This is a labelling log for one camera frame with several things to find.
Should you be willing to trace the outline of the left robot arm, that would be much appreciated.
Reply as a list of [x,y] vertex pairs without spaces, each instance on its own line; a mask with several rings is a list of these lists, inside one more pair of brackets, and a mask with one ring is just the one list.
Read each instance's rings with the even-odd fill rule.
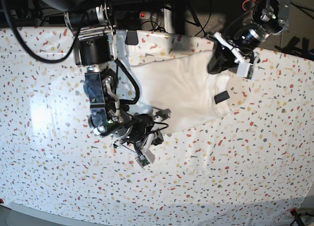
[[210,75],[234,69],[239,77],[251,79],[259,54],[254,50],[271,35],[288,28],[290,0],[255,0],[242,16],[223,32],[212,36],[215,43],[207,71]]

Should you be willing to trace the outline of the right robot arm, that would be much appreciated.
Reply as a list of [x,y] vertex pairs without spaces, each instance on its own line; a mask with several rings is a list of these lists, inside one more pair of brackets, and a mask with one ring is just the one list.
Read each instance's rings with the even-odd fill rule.
[[[136,161],[141,166],[152,164],[155,155],[152,145],[163,142],[162,130],[167,127],[169,110],[156,114],[130,114],[131,105],[137,104],[140,88],[124,64],[118,59],[116,25],[111,0],[42,0],[63,11],[66,26],[75,35],[75,64],[85,66],[84,91],[90,100],[89,126],[101,137],[113,135],[115,146],[132,145]],[[109,67],[113,61],[135,89],[132,100],[121,99],[116,91],[118,73]]]

